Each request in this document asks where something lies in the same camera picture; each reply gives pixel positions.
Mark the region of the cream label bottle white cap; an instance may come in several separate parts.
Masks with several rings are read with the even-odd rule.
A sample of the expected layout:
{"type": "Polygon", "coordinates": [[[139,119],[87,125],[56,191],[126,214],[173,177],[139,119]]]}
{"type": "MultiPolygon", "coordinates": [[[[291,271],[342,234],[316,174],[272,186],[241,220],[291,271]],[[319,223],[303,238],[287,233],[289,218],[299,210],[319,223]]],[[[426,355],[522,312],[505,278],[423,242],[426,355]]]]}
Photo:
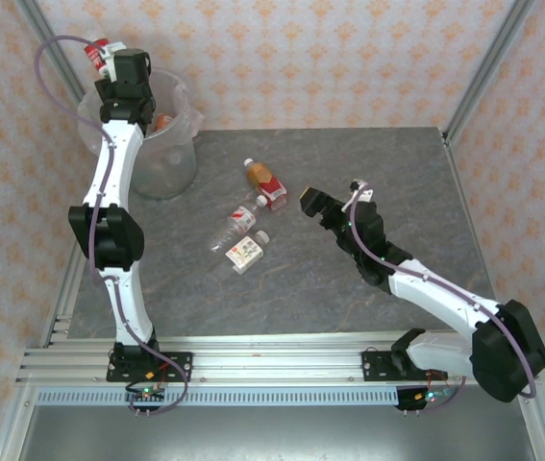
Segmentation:
{"type": "Polygon", "coordinates": [[[264,254],[263,248],[269,243],[270,237],[264,230],[258,230],[253,235],[247,235],[224,253],[232,264],[232,269],[243,275],[264,254]]]}

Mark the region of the clear bottle red white label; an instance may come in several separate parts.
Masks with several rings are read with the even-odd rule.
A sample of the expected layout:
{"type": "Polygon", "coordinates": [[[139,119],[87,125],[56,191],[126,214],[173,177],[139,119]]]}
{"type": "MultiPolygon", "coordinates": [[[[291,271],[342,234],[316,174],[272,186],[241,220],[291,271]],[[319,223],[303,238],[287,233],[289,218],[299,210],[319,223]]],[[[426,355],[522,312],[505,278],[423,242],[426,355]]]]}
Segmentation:
{"type": "Polygon", "coordinates": [[[256,225],[267,204],[268,200],[263,195],[258,195],[254,202],[238,206],[215,229],[209,244],[210,250],[216,254],[226,252],[256,225]]]}

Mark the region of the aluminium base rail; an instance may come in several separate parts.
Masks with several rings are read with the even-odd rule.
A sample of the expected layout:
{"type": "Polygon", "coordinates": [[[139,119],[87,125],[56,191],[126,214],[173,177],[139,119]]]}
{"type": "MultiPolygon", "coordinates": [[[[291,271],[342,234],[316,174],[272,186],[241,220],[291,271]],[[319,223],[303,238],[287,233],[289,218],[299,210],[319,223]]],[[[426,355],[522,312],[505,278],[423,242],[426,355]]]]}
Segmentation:
{"type": "MultiPolygon", "coordinates": [[[[192,352],[193,386],[348,385],[363,383],[361,353],[388,350],[399,331],[162,337],[170,352],[192,352]]],[[[15,382],[31,386],[106,386],[111,341],[57,336],[24,352],[15,382]]]]}

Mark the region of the red teal label bottle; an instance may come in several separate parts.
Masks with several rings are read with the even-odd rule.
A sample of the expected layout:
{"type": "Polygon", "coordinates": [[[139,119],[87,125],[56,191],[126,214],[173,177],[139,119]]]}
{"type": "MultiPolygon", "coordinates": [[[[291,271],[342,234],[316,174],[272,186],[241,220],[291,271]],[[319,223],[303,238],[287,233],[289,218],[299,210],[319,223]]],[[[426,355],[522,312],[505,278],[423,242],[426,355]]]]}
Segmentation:
{"type": "Polygon", "coordinates": [[[85,46],[84,51],[88,59],[93,64],[95,70],[100,74],[104,75],[107,70],[104,59],[102,58],[102,51],[105,46],[109,44],[109,40],[105,37],[97,38],[92,41],[91,44],[85,46]]]}

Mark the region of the clear plastic bin liner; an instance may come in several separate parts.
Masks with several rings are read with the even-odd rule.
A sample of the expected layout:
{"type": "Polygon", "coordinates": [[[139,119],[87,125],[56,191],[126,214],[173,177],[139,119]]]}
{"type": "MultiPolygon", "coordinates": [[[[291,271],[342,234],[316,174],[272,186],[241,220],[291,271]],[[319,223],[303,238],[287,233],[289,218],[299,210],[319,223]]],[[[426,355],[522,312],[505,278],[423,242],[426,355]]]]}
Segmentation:
{"type": "MultiPolygon", "coordinates": [[[[153,69],[149,80],[156,109],[153,121],[148,126],[140,153],[154,152],[158,149],[171,149],[191,141],[203,126],[204,115],[190,103],[189,88],[180,76],[162,69],[153,69]],[[157,128],[161,115],[171,117],[163,128],[157,128]]],[[[88,92],[78,106],[78,115],[100,126],[100,97],[96,89],[88,92]]],[[[96,156],[100,153],[101,134],[78,122],[78,133],[87,148],[96,156]]]]}

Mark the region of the translucent grey plastic bin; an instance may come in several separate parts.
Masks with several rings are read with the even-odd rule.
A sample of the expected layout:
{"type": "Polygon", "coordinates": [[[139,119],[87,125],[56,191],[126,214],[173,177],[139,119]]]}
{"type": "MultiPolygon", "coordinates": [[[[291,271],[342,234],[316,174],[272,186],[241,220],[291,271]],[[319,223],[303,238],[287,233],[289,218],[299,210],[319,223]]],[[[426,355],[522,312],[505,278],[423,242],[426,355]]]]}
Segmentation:
{"type": "Polygon", "coordinates": [[[180,195],[194,181],[196,158],[193,138],[171,149],[140,153],[146,134],[137,125],[114,120],[96,126],[82,116],[78,122],[97,130],[101,148],[85,204],[95,204],[98,195],[102,205],[117,203],[125,206],[128,194],[134,191],[151,199],[169,199],[180,195]]]}

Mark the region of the metal lower shelf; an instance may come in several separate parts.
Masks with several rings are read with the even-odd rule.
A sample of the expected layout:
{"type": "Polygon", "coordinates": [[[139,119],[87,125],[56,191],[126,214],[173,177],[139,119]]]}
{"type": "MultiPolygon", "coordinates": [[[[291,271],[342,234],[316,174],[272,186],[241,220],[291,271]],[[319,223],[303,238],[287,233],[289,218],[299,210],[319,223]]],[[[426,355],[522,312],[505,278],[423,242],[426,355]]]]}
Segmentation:
{"type": "Polygon", "coordinates": [[[0,461],[545,461],[545,390],[511,404],[474,385],[433,410],[391,405],[43,406],[17,390],[0,461]]]}

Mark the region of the amber bottle red label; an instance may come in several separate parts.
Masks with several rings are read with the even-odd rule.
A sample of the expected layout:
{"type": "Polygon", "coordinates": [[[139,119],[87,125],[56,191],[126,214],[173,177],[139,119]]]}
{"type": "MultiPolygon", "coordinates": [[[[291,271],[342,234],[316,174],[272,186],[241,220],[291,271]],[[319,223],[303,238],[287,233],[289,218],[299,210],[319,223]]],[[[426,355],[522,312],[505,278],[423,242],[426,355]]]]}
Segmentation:
{"type": "Polygon", "coordinates": [[[247,158],[243,161],[250,184],[267,199],[271,210],[278,210],[287,203],[287,190],[266,164],[247,158]]]}

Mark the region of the aluminium frame post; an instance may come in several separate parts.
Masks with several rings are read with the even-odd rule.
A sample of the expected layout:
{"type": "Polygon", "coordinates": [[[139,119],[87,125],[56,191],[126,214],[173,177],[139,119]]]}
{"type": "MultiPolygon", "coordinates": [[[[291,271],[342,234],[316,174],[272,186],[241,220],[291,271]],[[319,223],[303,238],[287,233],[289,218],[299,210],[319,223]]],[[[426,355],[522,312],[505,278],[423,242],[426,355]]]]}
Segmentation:
{"type": "MultiPolygon", "coordinates": [[[[37,0],[14,0],[24,19],[32,28],[37,39],[43,43],[55,35],[37,0]]],[[[77,77],[62,46],[54,42],[43,53],[52,62],[73,103],[79,104],[85,95],[85,89],[77,77]]]]}
{"type": "Polygon", "coordinates": [[[469,86],[461,97],[447,128],[442,132],[442,139],[447,146],[451,146],[459,137],[462,128],[485,92],[509,46],[523,26],[535,1],[513,0],[509,12],[490,43],[469,86]]]}

